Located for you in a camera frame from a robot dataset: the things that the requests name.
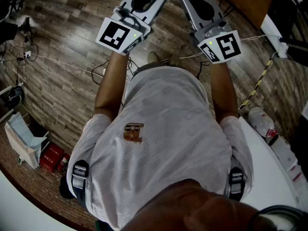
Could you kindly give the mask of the light blue plastic bag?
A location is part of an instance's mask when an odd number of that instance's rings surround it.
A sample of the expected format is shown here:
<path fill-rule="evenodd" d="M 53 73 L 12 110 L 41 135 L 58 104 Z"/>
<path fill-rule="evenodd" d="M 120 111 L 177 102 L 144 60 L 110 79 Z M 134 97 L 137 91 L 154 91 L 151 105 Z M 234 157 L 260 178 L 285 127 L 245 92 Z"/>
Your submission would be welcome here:
<path fill-rule="evenodd" d="M 34 135 L 19 112 L 12 115 L 8 123 L 25 145 L 38 153 L 41 152 L 41 144 L 47 138 L 46 132 L 38 131 L 37 135 Z"/>

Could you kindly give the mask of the plain white flat box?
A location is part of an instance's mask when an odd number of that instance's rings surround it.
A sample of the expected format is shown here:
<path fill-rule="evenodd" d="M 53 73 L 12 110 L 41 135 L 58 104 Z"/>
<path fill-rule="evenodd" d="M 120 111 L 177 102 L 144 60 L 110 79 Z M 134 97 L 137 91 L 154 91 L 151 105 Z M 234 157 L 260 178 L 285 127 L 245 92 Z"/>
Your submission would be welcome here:
<path fill-rule="evenodd" d="M 282 136 L 276 134 L 270 147 L 286 171 L 289 171 L 296 166 L 298 160 L 292 152 L 290 145 L 286 143 Z"/>

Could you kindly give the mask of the red fire extinguisher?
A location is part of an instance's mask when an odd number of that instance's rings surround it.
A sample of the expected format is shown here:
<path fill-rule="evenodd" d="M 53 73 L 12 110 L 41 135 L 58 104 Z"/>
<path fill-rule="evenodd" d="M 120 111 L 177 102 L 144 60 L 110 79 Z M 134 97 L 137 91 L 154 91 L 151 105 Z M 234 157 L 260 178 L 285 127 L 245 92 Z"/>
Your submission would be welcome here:
<path fill-rule="evenodd" d="M 66 165 L 69 161 L 70 155 L 68 153 L 64 153 L 62 159 L 60 160 L 59 164 L 57 165 L 57 170 L 59 172 L 64 172 L 66 169 Z"/>

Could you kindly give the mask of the white box with red label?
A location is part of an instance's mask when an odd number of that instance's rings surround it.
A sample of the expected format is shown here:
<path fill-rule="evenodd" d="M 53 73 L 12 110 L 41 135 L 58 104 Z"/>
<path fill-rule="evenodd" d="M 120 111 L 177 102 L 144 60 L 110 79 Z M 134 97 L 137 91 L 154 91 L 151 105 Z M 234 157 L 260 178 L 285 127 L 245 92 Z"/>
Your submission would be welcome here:
<path fill-rule="evenodd" d="M 300 177 L 303 175 L 301 166 L 298 164 L 288 169 L 287 173 L 288 173 L 290 180 L 293 182 L 293 184 L 295 184 L 300 179 Z"/>

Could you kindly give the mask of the person's olive shoe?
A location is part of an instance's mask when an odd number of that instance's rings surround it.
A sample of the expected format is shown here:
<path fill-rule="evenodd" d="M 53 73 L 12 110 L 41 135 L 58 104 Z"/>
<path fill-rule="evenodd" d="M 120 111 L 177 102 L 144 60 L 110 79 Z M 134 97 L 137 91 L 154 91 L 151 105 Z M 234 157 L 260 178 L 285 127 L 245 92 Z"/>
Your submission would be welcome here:
<path fill-rule="evenodd" d="M 181 59 L 178 55 L 172 55 L 168 62 L 169 66 L 181 67 Z"/>
<path fill-rule="evenodd" d="M 148 62 L 149 64 L 151 64 L 151 63 L 158 63 L 158 62 L 159 62 L 159 58 L 158 58 L 157 54 L 156 54 L 154 51 L 152 51 L 152 52 L 150 52 L 150 53 L 148 54 L 148 56 L 147 56 L 147 62 Z"/>

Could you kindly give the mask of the person's right olive shoe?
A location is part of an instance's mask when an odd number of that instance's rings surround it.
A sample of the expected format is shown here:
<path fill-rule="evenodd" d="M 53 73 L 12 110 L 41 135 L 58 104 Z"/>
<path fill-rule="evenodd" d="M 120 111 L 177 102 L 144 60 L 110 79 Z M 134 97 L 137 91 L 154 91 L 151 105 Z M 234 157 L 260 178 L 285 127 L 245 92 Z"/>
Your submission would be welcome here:
<path fill-rule="evenodd" d="M 178 55 L 172 55 L 168 62 L 169 66 L 181 67 L 181 59 Z"/>

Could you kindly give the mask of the red fire extinguisher box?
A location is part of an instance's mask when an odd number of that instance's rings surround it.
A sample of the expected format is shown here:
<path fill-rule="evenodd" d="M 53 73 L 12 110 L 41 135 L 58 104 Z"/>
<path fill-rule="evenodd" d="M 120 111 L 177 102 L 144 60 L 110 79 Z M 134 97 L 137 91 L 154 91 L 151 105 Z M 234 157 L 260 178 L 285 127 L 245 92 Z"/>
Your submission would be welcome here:
<path fill-rule="evenodd" d="M 56 169 L 63 155 L 63 149 L 61 149 L 54 143 L 50 143 L 42 152 L 39 165 L 41 167 L 45 167 L 50 172 L 53 172 Z"/>

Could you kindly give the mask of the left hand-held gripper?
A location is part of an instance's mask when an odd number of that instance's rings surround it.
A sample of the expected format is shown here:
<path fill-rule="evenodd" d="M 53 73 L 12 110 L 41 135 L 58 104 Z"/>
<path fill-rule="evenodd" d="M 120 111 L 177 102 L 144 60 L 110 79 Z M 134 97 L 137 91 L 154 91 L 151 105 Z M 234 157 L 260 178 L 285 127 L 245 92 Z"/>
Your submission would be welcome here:
<path fill-rule="evenodd" d="M 96 43 L 121 55 L 129 54 L 152 33 L 149 24 L 158 16 L 165 2 L 166 0 L 122 0 L 121 7 L 115 7 L 113 15 L 104 18 Z"/>

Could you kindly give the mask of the person's dark trousers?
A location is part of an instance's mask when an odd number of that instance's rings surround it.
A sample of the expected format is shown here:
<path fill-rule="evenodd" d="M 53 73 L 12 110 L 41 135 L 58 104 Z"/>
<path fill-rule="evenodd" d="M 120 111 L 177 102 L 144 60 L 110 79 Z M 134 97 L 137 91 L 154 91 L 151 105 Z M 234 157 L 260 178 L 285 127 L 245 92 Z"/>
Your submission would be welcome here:
<path fill-rule="evenodd" d="M 162 66 L 176 67 L 175 65 L 162 64 L 162 63 L 158 63 L 158 62 L 149 63 L 149 64 L 146 64 L 142 67 L 138 67 L 137 70 L 133 73 L 133 77 L 135 77 L 138 73 L 140 73 L 142 71 L 149 70 L 149 69 L 152 69 L 152 68 L 162 67 Z"/>

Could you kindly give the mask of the person's left forearm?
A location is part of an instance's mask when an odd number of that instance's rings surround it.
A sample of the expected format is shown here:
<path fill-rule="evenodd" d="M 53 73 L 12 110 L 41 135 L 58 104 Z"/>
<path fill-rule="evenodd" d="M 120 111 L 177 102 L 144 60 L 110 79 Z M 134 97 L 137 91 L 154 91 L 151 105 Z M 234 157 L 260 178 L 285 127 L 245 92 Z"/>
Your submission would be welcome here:
<path fill-rule="evenodd" d="M 112 52 L 95 99 L 94 114 L 114 120 L 120 110 L 124 93 L 128 55 Z"/>

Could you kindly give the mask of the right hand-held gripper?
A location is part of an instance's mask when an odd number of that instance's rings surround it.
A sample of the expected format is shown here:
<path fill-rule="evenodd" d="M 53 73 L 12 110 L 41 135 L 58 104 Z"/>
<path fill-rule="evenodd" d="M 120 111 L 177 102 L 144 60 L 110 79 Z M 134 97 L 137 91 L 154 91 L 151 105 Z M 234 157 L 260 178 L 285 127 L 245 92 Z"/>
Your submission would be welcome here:
<path fill-rule="evenodd" d="M 198 41 L 198 48 L 213 64 L 225 63 L 228 60 L 242 54 L 242 46 L 237 30 L 232 30 L 229 24 L 228 32 L 206 38 L 206 32 L 219 22 L 222 12 L 216 0 L 180 0 L 180 4 L 187 19 L 193 28 L 198 30 L 194 36 Z"/>

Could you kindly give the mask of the person's right forearm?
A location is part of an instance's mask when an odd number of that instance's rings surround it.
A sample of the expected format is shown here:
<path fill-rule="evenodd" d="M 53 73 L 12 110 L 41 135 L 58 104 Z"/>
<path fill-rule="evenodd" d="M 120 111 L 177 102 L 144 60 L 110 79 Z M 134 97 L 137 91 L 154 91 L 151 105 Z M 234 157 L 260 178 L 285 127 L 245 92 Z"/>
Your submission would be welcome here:
<path fill-rule="evenodd" d="M 220 123 L 229 116 L 239 118 L 237 96 L 227 64 L 212 64 L 209 72 L 216 121 Z"/>

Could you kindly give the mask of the yellow black striped tape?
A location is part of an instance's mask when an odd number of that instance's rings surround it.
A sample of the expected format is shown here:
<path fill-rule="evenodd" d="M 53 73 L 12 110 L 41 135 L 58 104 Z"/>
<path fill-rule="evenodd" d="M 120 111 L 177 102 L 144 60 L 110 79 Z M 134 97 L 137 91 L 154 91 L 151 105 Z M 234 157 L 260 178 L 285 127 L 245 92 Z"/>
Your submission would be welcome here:
<path fill-rule="evenodd" d="M 258 87 L 259 87 L 259 85 L 260 85 L 260 83 L 261 83 L 263 77 L 264 77 L 265 74 L 267 73 L 267 70 L 268 70 L 268 68 L 269 68 L 269 66 L 270 66 L 270 64 L 271 64 L 271 62 L 272 62 L 272 58 L 273 58 L 273 57 L 271 57 L 271 58 L 269 59 L 269 61 L 267 62 L 266 66 L 265 66 L 265 69 L 264 69 L 264 71 L 262 72 L 260 78 L 258 79 L 257 83 L 254 85 L 254 87 L 253 87 L 252 91 L 250 92 L 250 94 L 249 94 L 249 95 L 246 97 L 246 99 L 242 102 L 242 104 L 241 104 L 240 107 L 238 108 L 238 111 L 239 111 L 239 110 L 242 110 L 242 109 L 247 105 L 247 103 L 250 101 L 251 97 L 256 93 L 256 91 L 257 91 L 257 89 L 258 89 Z"/>

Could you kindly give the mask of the person's white T-shirt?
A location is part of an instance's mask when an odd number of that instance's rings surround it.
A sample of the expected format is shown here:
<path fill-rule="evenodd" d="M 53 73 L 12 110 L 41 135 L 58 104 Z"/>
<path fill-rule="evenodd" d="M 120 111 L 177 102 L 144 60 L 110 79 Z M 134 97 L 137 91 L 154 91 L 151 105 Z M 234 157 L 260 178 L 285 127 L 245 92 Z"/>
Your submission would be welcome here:
<path fill-rule="evenodd" d="M 95 114 L 84 126 L 67 169 L 89 165 L 86 209 L 119 230 L 169 185 L 192 179 L 228 196 L 229 174 L 239 167 L 244 193 L 253 186 L 253 163 L 239 119 L 218 123 L 201 83 L 188 71 L 162 66 L 138 73 L 123 110 L 111 120 Z"/>

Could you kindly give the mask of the white paper bag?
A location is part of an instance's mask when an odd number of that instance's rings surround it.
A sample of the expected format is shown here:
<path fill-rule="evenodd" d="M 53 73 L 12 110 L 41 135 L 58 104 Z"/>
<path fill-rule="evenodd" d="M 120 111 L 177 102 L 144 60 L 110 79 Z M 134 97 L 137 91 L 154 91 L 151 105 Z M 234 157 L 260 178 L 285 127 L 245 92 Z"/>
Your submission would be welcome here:
<path fill-rule="evenodd" d="M 34 149 L 25 145 L 19 136 L 13 131 L 8 121 L 5 123 L 4 128 L 11 147 L 19 154 L 22 161 L 26 161 L 33 169 L 36 169 L 39 166 L 41 152 L 38 153 Z"/>

